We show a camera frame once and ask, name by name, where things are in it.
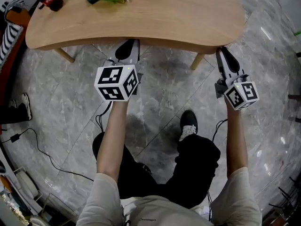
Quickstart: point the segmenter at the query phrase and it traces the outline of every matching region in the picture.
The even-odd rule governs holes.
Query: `gray tile floor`
[[[279,0],[241,2],[246,27],[228,48],[245,65],[261,97],[244,111],[243,120],[250,183],[260,209],[266,213],[271,209],[269,202],[282,199],[277,187],[288,189],[288,177],[296,177],[300,170],[301,124],[289,120],[300,114],[300,104],[288,100],[287,95],[301,92],[301,67],[295,54],[301,51],[301,39],[293,36]],[[18,70],[13,96],[18,99],[22,92],[28,93],[33,120],[8,125],[1,140],[32,127],[38,133],[40,148],[52,155],[57,165],[93,178],[96,161],[91,145],[100,133],[95,115],[107,106],[93,84],[96,70],[109,49],[110,45],[99,44],[66,48],[76,58],[73,64],[53,51],[28,49]],[[216,123],[226,118],[224,101],[215,97],[214,83],[219,78],[215,56],[206,56],[197,70],[191,71],[189,66],[195,55],[142,47],[137,69],[144,76],[139,94],[130,101],[126,145],[138,161],[151,168],[159,183],[166,182],[173,173],[179,118],[184,110],[195,111],[198,134],[208,138],[212,138]],[[224,124],[215,138],[222,155],[210,188],[212,199],[227,180],[226,133]],[[38,152],[30,131],[4,146],[13,164],[24,166],[44,195],[53,193],[80,213],[91,189],[89,180],[53,168],[49,159]],[[205,214],[207,206],[205,200],[200,213]]]

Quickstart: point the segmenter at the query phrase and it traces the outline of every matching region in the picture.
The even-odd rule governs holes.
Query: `knee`
[[[104,132],[98,134],[97,137],[95,137],[95,139],[93,140],[93,143],[92,143],[92,150],[93,150],[93,154],[94,154],[96,159],[97,159],[97,154],[98,154],[100,145],[103,141],[103,136],[104,136]]]

